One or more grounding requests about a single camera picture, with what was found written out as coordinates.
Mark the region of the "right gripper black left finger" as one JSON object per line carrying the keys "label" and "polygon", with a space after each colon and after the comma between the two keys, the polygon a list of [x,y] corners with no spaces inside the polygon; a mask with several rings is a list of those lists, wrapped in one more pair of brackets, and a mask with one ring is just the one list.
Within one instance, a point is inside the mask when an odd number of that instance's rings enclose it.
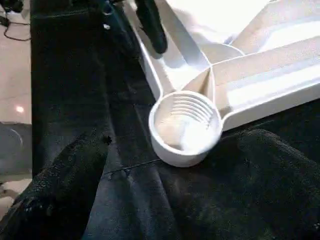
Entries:
{"label": "right gripper black left finger", "polygon": [[2,240],[80,240],[111,138],[94,129],[69,143],[19,194],[0,221]]}

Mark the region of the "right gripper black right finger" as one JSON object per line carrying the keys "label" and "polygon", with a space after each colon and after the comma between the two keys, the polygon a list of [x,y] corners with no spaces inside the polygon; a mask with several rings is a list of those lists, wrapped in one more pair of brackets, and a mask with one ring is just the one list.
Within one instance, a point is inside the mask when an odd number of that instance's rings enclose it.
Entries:
{"label": "right gripper black right finger", "polygon": [[202,240],[317,240],[320,164],[280,136],[246,131],[199,166]]}

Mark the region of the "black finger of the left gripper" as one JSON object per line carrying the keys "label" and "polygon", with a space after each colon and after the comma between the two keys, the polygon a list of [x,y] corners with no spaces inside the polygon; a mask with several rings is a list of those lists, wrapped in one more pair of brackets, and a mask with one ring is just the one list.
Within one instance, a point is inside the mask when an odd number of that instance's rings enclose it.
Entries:
{"label": "black finger of the left gripper", "polygon": [[114,27],[117,35],[120,38],[121,44],[128,50],[135,50],[137,46],[137,39],[133,29],[123,11],[121,6],[112,4],[112,13],[114,18]]}
{"label": "black finger of the left gripper", "polygon": [[167,50],[167,37],[164,32],[158,7],[154,0],[136,0],[136,15],[141,29],[149,38],[153,49],[158,54]]}

